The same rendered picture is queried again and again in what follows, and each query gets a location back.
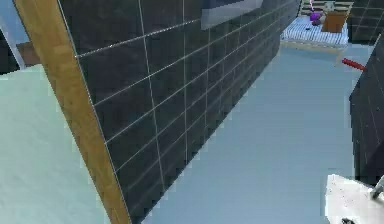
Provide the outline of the white striped bath mat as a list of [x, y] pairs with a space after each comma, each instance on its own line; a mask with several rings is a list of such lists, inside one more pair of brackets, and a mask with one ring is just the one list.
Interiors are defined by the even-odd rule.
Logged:
[[348, 28], [344, 24], [340, 33], [322, 32], [322, 26], [313, 26], [308, 16], [295, 18], [280, 35], [282, 41], [315, 44], [327, 47], [345, 47]]

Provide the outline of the red bar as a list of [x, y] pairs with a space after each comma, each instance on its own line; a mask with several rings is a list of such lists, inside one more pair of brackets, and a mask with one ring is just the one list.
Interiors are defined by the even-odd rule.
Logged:
[[355, 68], [355, 69], [358, 69], [358, 70], [361, 70], [361, 71], [364, 71], [366, 69], [366, 67], [358, 62], [355, 62], [353, 60], [350, 60], [350, 59], [347, 59], [347, 58], [343, 58], [342, 59], [342, 63], [347, 65], [347, 66], [350, 66], [352, 68]]

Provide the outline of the brown box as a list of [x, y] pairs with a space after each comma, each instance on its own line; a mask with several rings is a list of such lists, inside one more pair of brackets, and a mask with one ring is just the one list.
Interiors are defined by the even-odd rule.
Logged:
[[341, 33], [342, 28], [348, 18], [346, 12], [328, 12], [322, 23], [322, 32]]

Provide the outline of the brown wooden furniture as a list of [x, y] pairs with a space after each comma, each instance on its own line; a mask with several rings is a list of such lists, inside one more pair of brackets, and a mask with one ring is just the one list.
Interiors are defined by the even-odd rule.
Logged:
[[26, 67], [31, 67], [40, 63], [40, 59], [31, 42], [17, 44], [17, 49]]

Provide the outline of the grey tap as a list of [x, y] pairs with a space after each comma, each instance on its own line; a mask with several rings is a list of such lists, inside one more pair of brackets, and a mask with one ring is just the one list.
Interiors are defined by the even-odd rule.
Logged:
[[375, 187], [370, 192], [370, 196], [373, 200], [377, 199], [378, 196], [384, 191], [384, 175], [377, 182]]

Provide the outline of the grey framed wall mirror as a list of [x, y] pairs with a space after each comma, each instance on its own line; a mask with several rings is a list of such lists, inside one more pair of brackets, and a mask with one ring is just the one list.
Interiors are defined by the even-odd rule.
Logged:
[[207, 30], [261, 7], [263, 0], [203, 0], [201, 29]]

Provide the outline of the wooden door frame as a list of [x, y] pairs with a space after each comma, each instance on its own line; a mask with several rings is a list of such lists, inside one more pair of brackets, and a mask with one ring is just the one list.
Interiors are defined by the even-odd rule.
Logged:
[[111, 224], [132, 224], [58, 0], [13, 0]]

